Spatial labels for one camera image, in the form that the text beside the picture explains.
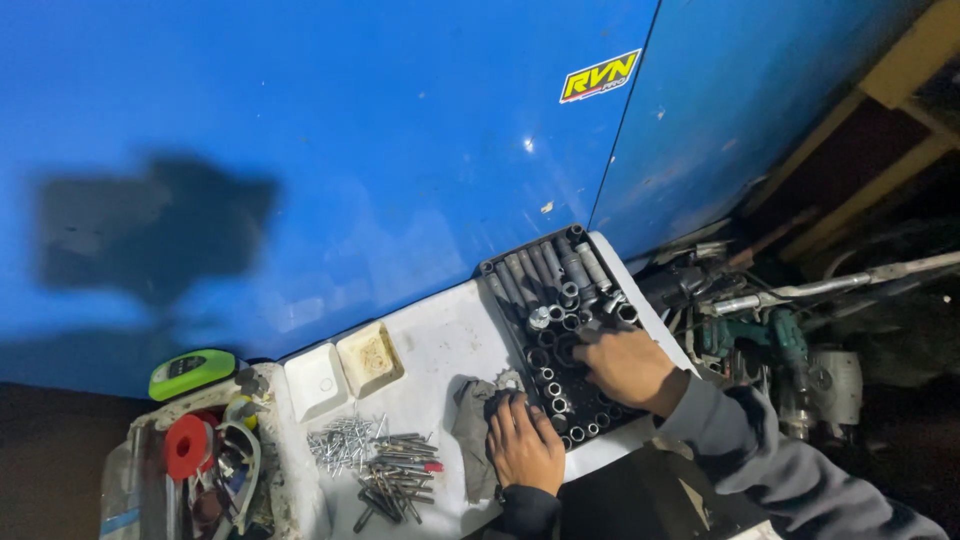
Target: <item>left hand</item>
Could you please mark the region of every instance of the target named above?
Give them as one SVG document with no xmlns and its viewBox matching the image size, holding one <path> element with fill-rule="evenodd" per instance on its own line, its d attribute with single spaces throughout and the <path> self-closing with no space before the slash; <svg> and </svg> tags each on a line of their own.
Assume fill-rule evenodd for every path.
<svg viewBox="0 0 960 540">
<path fill-rule="evenodd" d="M 496 477 L 505 488 L 526 485 L 556 496 L 564 483 L 564 442 L 539 407 L 530 407 L 534 423 L 530 422 L 526 400 L 522 392 L 514 395 L 512 403 L 505 396 L 490 420 L 487 444 Z"/>
</svg>

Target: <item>white plastic container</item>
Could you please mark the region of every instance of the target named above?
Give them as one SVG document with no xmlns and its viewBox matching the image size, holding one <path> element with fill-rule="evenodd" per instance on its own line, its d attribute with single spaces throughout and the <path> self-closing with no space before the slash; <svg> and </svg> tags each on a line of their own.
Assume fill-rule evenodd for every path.
<svg viewBox="0 0 960 540">
<path fill-rule="evenodd" d="M 350 390 L 358 400 L 406 374 L 387 327 L 376 321 L 337 342 Z"/>
<path fill-rule="evenodd" d="M 349 388 L 332 343 L 307 349 L 284 361 L 283 373 L 297 422 L 306 424 L 349 399 Z"/>
</svg>

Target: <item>yellow sticker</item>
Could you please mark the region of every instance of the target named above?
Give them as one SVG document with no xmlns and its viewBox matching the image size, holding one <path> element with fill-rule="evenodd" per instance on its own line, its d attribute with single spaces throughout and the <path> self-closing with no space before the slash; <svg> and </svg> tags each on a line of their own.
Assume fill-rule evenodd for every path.
<svg viewBox="0 0 960 540">
<path fill-rule="evenodd" d="M 564 81 L 560 103 L 585 99 L 626 85 L 641 50 L 636 49 L 570 73 Z"/>
</svg>

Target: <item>black tray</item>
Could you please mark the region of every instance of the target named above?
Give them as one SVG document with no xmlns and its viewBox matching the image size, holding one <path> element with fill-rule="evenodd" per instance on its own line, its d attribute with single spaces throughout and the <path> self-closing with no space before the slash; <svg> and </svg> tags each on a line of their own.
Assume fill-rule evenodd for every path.
<svg viewBox="0 0 960 540">
<path fill-rule="evenodd" d="M 593 244 L 593 241 L 590 239 L 589 234 L 586 233 L 584 228 L 579 224 L 573 224 L 554 233 L 542 236 L 532 242 L 527 242 L 522 246 L 518 246 L 513 250 L 502 253 L 494 258 L 484 260 L 479 265 L 479 272 L 480 275 L 487 280 L 488 286 L 494 293 L 497 309 L 500 311 L 500 315 L 507 322 L 507 328 L 512 339 L 516 343 L 516 346 L 523 352 L 523 368 L 525 373 L 521 373 L 521 376 L 523 377 L 524 384 L 528 389 L 536 389 L 536 392 L 528 392 L 528 395 L 530 395 L 530 401 L 535 404 L 539 402 L 538 405 L 540 405 L 543 410 L 550 415 L 551 421 L 554 422 L 554 428 L 557 429 L 557 432 L 560 433 L 564 438 L 564 445 L 566 446 L 566 449 L 572 450 L 592 440 L 593 436 L 588 434 L 588 428 L 591 424 L 597 427 L 597 432 L 595 434 L 602 434 L 615 430 L 616 428 L 631 422 L 637 416 L 646 414 L 646 412 L 631 409 L 624 405 L 614 403 L 612 400 L 607 398 L 597 386 L 585 381 L 585 376 L 589 371 L 586 364 L 572 360 L 572 358 L 569 357 L 568 350 L 570 348 L 572 348 L 574 345 L 584 343 L 583 339 L 581 338 L 581 331 L 583 328 L 591 328 L 594 330 L 602 328 L 616 329 L 626 325 L 626 323 L 624 323 L 622 320 L 617 319 L 614 314 L 608 314 L 603 309 L 604 304 L 611 298 L 611 293 L 614 291 L 620 291 L 622 288 L 613 277 L 610 268 L 602 258 L 599 256 L 596 257 L 597 261 L 600 263 L 600 266 L 606 273 L 607 278 L 612 282 L 612 285 L 607 289 L 606 292 L 602 292 L 599 290 L 599 288 L 597 288 L 596 292 L 598 301 L 588 307 L 588 310 L 591 313 L 592 321 L 584 322 L 584 320 L 581 319 L 582 326 L 577 331 L 565 329 L 562 323 L 549 323 L 547 330 L 554 332 L 559 348 L 555 345 L 553 348 L 547 349 L 541 345 L 540 340 L 545 338 L 545 335 L 529 329 L 525 318 L 520 318 L 520 315 L 523 312 L 529 312 L 529 307 L 531 305 L 523 303 L 522 309 L 517 309 L 516 303 L 512 302 L 510 296 L 507 294 L 507 286 L 503 284 L 501 276 L 497 276 L 496 265 L 500 262 L 505 262 L 505 258 L 507 256 L 519 254 L 519 252 L 528 250 L 533 246 L 540 246 L 543 242 L 551 242 L 551 245 L 553 245 L 554 251 L 557 253 L 558 258 L 562 258 L 563 256 L 561 255 L 560 250 L 557 248 L 558 238 L 569 242 L 571 248 L 586 242 L 590 246 L 590 249 L 595 256 L 598 253 L 596 246 Z M 534 274 L 537 278 L 539 278 L 542 284 L 549 285 L 550 283 L 554 283 L 552 274 L 545 278 L 540 276 L 540 273 L 537 272 L 536 268 Z M 491 275 L 495 276 L 495 280 L 492 281 L 492 278 L 490 277 Z M 570 281 L 570 276 L 563 276 L 563 283 Z M 596 283 L 593 282 L 592 278 L 590 279 L 590 282 L 594 287 L 596 287 Z M 528 288 L 532 290 L 536 289 L 535 286 L 530 286 Z M 539 297 L 539 304 L 550 306 L 559 303 L 558 301 L 549 302 L 549 298 L 553 293 L 551 287 L 542 286 L 541 288 L 543 288 L 544 292 Z M 579 303 L 585 303 L 583 298 L 580 298 Z M 582 307 L 578 307 L 575 312 L 578 313 L 579 316 L 579 313 L 582 310 Z M 542 360 L 544 359 L 544 354 L 540 351 L 546 352 L 546 367 L 553 371 L 553 379 L 547 381 L 546 383 L 542 383 L 542 381 L 537 380 L 537 375 L 540 373 L 540 366 Z M 558 384 L 561 388 L 561 393 L 558 397 L 565 400 L 566 412 L 557 413 L 552 406 L 555 397 L 547 393 L 548 389 L 553 389 L 550 388 L 552 383 Z M 560 419 L 556 418 L 558 414 L 563 415 L 565 418 L 565 426 L 563 426 L 563 422 L 561 422 Z M 583 440 L 575 441 L 573 439 L 571 432 L 574 431 L 573 434 L 577 434 L 575 433 L 576 429 L 583 431 Z"/>
</svg>

